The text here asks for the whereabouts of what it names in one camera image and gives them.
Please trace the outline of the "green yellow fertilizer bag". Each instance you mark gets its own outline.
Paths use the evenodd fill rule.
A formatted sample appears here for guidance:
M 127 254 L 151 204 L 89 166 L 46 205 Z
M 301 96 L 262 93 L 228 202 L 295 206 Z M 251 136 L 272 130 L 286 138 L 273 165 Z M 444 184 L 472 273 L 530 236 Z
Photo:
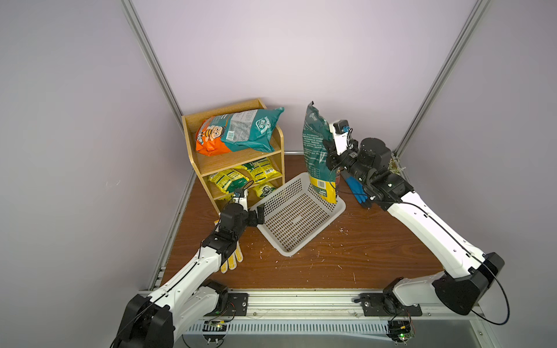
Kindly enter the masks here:
M 320 115 L 314 102 L 310 102 L 303 125 L 305 165 L 313 190 L 326 202 L 336 204 L 336 173 L 326 164 L 329 152 L 323 144 L 332 140 L 329 123 Z

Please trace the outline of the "white plastic basket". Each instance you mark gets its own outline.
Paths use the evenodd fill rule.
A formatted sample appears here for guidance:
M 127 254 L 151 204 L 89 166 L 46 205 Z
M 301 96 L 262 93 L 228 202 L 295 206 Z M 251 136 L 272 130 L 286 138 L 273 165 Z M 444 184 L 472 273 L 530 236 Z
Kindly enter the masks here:
M 334 204 L 324 200 L 308 173 L 301 173 L 252 209 L 261 207 L 265 223 L 259 231 L 281 255 L 291 257 L 341 216 L 346 204 L 341 198 Z

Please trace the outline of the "yellow packet shelf back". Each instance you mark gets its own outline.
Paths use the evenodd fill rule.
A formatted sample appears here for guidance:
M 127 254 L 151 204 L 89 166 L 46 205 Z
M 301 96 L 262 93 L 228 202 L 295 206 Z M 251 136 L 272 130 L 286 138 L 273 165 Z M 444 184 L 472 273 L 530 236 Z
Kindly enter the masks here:
M 270 159 L 264 157 L 262 159 L 257 159 L 252 162 L 247 162 L 235 167 L 235 169 L 242 169 L 245 171 L 253 171 L 255 168 L 262 168 L 265 166 L 272 166 Z

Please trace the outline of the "green orange fertilizer bag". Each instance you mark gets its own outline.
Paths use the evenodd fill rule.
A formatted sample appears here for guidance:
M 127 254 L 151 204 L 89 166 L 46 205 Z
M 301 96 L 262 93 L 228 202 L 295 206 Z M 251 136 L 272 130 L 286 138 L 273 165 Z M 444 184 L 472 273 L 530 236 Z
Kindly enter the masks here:
M 196 152 L 205 156 L 223 155 L 254 149 L 274 150 L 271 137 L 284 108 L 248 110 L 208 118 L 198 129 Z

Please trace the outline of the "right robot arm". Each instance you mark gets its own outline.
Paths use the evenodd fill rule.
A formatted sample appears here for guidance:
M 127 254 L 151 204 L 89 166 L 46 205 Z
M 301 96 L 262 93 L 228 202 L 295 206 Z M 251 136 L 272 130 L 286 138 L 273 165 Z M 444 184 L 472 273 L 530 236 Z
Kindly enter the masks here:
M 421 278 L 399 278 L 384 293 L 396 313 L 412 305 L 444 305 L 461 316 L 472 313 L 486 291 L 498 282 L 505 262 L 467 242 L 438 217 L 403 177 L 388 168 L 390 150 L 379 139 L 361 143 L 323 141 L 327 167 L 346 173 L 362 185 L 356 197 L 377 204 L 406 226 L 439 260 L 443 270 Z

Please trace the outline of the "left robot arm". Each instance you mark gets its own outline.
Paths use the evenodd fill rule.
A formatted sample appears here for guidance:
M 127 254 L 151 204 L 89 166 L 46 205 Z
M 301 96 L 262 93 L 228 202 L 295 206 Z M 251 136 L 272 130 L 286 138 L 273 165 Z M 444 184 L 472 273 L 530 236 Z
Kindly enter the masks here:
M 265 221 L 264 209 L 228 204 L 194 257 L 168 282 L 146 297 L 137 294 L 126 305 L 112 347 L 173 347 L 203 316 L 227 308 L 228 289 L 210 280 L 243 261 L 239 239 L 249 227 Z

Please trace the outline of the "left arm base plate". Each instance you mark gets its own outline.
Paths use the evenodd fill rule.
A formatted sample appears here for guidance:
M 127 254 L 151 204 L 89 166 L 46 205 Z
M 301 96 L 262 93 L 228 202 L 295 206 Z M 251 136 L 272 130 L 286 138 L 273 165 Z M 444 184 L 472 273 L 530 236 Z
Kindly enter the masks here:
M 249 304 L 249 294 L 232 292 L 219 297 L 216 308 L 205 315 L 206 318 L 245 317 Z

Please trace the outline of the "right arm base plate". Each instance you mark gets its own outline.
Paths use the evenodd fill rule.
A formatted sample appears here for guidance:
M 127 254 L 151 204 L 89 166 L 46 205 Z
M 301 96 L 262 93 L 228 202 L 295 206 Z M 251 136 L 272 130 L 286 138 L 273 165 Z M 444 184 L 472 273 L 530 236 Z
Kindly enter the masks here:
M 404 306 L 395 298 L 391 298 L 383 293 L 361 293 L 352 300 L 361 306 L 366 317 L 419 317 L 423 315 L 419 305 Z

